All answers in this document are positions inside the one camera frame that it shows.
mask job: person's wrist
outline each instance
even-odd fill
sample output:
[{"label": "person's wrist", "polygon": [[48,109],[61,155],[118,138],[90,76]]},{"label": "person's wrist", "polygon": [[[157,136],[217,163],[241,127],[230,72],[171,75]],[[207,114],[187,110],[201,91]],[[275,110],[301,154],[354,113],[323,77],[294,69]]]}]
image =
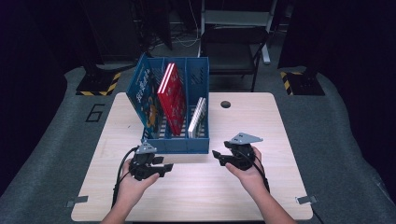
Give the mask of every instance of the person's wrist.
[{"label": "person's wrist", "polygon": [[117,217],[120,217],[121,219],[125,219],[128,217],[132,208],[133,207],[128,203],[116,202],[112,210],[114,210],[115,214],[117,214]]},{"label": "person's wrist", "polygon": [[255,200],[256,198],[260,198],[262,196],[268,195],[269,192],[263,183],[255,185],[254,188],[248,191],[250,196]]},{"label": "person's wrist", "polygon": [[114,206],[130,211],[135,206],[135,203],[133,203],[132,200],[129,200],[128,197],[120,197],[117,199],[117,202]]}]

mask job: yellow and black hazard tape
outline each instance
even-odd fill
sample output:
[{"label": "yellow and black hazard tape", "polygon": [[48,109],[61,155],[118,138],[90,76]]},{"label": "yellow and black hazard tape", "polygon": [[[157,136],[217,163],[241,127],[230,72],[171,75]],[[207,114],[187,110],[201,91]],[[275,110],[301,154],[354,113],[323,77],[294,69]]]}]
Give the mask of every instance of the yellow and black hazard tape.
[{"label": "yellow and black hazard tape", "polygon": [[121,73],[117,73],[113,80],[111,81],[110,86],[108,87],[107,91],[77,91],[76,95],[86,95],[86,96],[95,96],[95,95],[111,95],[114,89],[116,89],[117,82],[119,81]]},{"label": "yellow and black hazard tape", "polygon": [[[283,81],[283,84],[285,85],[285,89],[286,89],[286,92],[288,93],[288,95],[293,95],[293,90],[291,89],[291,86],[290,86],[290,83],[289,83],[289,80],[288,80],[288,76],[287,76],[288,73],[289,72],[281,72],[280,76],[282,77],[282,81]],[[295,73],[292,73],[292,74],[301,75],[302,73],[295,72]]]}]

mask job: book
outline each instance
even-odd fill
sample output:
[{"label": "book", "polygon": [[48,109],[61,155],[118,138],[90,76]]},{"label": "book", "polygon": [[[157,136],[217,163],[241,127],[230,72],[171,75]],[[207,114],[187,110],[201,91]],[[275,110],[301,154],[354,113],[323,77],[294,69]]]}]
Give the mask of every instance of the book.
[{"label": "book", "polygon": [[157,96],[158,83],[146,54],[142,54],[134,70],[126,95],[142,121],[148,138],[158,138],[163,109]]},{"label": "book", "polygon": [[200,97],[191,118],[188,133],[190,138],[197,138],[204,126],[206,115],[206,98]]},{"label": "book", "polygon": [[175,63],[166,66],[157,95],[172,134],[180,135],[187,106],[183,83]]}]

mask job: forearm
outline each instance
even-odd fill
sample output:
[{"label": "forearm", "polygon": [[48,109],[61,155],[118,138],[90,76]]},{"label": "forearm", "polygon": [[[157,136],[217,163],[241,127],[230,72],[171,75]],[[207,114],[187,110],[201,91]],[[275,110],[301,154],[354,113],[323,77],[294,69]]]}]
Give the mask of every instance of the forearm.
[{"label": "forearm", "polygon": [[110,212],[106,215],[106,217],[101,222],[102,224],[121,224],[125,222],[125,219],[128,217],[131,212],[132,207],[130,205],[124,205],[120,203],[114,204],[111,208]]},{"label": "forearm", "polygon": [[267,224],[296,223],[282,206],[271,196],[265,187],[255,189],[250,193],[254,202],[259,207],[262,217]]}]

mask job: dark background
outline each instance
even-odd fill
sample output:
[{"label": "dark background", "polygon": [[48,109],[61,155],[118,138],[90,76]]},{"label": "dark background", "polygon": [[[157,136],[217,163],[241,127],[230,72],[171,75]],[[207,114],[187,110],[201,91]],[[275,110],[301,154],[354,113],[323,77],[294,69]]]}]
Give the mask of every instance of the dark background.
[{"label": "dark background", "polygon": [[[192,2],[195,10],[199,8],[196,1]],[[82,66],[77,52],[83,50],[100,64],[131,61],[145,50],[139,27],[133,26],[131,11],[126,10],[130,1],[85,3],[1,3],[2,193],[62,102],[66,90],[64,74]],[[346,104],[362,155],[380,173],[393,201],[394,8],[392,1],[299,0],[278,65],[314,66],[334,83]],[[99,20],[103,17],[109,21]]]}]

